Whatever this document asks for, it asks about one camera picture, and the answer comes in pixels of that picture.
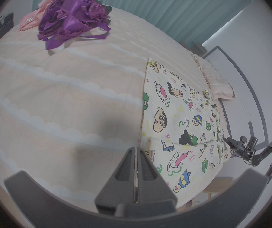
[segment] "pink shirt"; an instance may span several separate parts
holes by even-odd
[[[42,20],[46,8],[48,7],[48,5],[50,5],[52,1],[54,0],[43,0],[39,3],[39,9],[24,16],[20,21],[18,31],[27,30],[38,26]]]

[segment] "beige pillow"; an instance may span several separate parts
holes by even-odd
[[[205,76],[206,81],[211,89],[214,99],[235,99],[233,88],[229,83],[216,71],[213,65],[202,57],[192,54],[194,60],[198,64],[202,74]]]

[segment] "mattress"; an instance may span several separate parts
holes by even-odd
[[[37,27],[22,32],[14,27],[0,40],[5,191],[4,179],[25,170],[53,194],[97,212],[94,198],[126,150],[138,146],[149,57],[197,91],[208,88],[191,53],[164,32],[120,9],[109,15],[106,40],[74,38],[46,51]],[[222,112],[220,117],[227,136]]]

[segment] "teal curtain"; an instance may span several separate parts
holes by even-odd
[[[33,9],[42,0],[33,0]],[[144,18],[188,47],[204,43],[252,0],[100,0]]]

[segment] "wall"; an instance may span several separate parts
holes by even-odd
[[[263,0],[252,1],[244,10],[210,37],[203,46],[210,51],[220,46],[243,71],[252,85],[265,116],[268,139],[272,140],[272,11]],[[255,168],[265,174],[272,155]],[[218,176],[234,179],[249,168],[241,158],[231,158]],[[239,227],[246,226],[272,195],[272,180],[254,210]]]
[[[20,23],[21,18],[32,12],[32,0],[6,0],[0,8],[0,17],[14,12],[13,24]]]

